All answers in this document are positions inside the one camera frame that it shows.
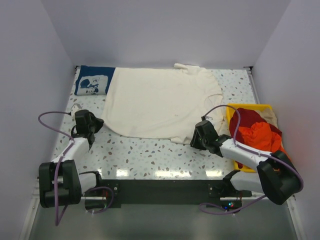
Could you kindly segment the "cream white t shirt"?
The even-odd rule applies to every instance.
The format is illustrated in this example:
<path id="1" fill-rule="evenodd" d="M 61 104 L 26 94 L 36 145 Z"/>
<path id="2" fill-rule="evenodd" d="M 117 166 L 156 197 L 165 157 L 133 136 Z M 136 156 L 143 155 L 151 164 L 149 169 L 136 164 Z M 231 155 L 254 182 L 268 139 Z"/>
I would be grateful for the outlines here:
<path id="1" fill-rule="evenodd" d="M 189 144 L 195 125 L 222 99 L 218 81 L 203 67 L 118 67 L 101 117 L 110 130 L 125 137 Z"/>

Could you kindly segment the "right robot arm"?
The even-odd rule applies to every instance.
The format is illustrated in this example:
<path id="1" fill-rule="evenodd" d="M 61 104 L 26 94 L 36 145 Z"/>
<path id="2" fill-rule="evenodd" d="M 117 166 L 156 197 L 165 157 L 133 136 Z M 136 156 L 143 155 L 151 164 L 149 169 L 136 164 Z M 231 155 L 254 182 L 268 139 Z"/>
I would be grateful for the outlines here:
<path id="1" fill-rule="evenodd" d="M 238 171 L 223 183 L 223 192 L 230 197 L 239 191 L 263 193 L 271 202 L 282 205 L 289 197 L 303 189 L 303 180 L 282 151 L 258 150 L 235 141 L 228 135 L 218 135 L 213 124 L 203 120 L 195 125 L 190 146 L 207 150 L 221 158 L 235 160 L 256 171 Z"/>

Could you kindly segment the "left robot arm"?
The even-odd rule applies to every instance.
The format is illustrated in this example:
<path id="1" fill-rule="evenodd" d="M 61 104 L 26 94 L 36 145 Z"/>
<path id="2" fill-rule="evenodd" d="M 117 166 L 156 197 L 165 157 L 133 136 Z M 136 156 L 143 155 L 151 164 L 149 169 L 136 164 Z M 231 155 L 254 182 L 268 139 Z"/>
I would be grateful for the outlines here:
<path id="1" fill-rule="evenodd" d="M 50 162 L 38 168 L 39 198 L 43 208 L 78 204 L 83 193 L 99 196 L 104 190 L 98 171 L 78 172 L 84 156 L 95 142 L 95 134 L 104 121 L 86 110 L 70 113 L 75 126 L 71 129 L 67 147 Z"/>

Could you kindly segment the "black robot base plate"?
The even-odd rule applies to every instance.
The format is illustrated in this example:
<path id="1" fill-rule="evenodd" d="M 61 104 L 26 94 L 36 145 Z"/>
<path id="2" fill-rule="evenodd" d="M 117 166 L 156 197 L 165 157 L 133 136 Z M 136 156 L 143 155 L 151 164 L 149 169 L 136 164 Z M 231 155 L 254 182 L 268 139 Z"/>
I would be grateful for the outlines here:
<path id="1" fill-rule="evenodd" d="M 85 207 L 91 209 L 121 208 L 123 205 L 200 205 L 212 203 L 225 210 L 242 206 L 248 190 L 235 190 L 224 180 L 126 180 L 104 179 L 103 187 L 82 194 Z"/>

